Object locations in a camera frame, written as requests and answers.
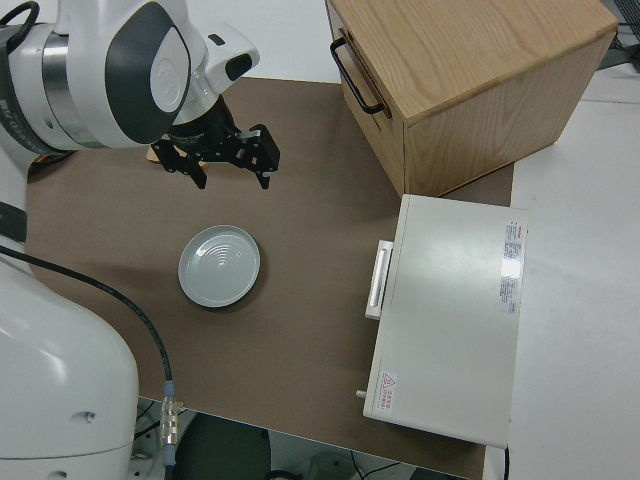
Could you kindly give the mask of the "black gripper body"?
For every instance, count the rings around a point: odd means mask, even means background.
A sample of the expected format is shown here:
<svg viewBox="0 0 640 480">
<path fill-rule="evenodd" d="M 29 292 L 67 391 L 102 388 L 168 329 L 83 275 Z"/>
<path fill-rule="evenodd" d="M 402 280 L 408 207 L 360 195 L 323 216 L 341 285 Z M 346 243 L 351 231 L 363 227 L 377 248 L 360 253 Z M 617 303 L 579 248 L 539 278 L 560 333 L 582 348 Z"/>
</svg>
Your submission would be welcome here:
<svg viewBox="0 0 640 480">
<path fill-rule="evenodd" d="M 239 132 L 224 97 L 219 96 L 203 115 L 171 127 L 169 152 L 175 158 L 181 158 L 181 152 L 191 156 L 200 154 L 203 158 L 217 153 L 236 155 L 241 150 L 241 142 L 236 139 Z"/>
</svg>

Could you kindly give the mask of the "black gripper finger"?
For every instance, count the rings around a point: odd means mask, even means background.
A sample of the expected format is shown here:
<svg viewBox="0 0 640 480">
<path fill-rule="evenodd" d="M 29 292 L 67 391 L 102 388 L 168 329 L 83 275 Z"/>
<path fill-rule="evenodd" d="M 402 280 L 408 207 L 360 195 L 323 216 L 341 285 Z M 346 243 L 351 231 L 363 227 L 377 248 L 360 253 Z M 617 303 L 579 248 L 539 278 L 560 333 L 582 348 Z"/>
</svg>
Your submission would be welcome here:
<svg viewBox="0 0 640 480">
<path fill-rule="evenodd" d="M 269 188 L 271 176 L 279 168 L 280 150 L 266 125 L 258 124 L 235 135 L 235 165 L 253 172 L 262 189 Z"/>
<path fill-rule="evenodd" d="M 169 173 L 189 176 L 199 189 L 204 189 L 207 176 L 199 163 L 188 155 L 182 156 L 169 140 L 158 140 L 151 145 L 160 164 Z"/>
</svg>

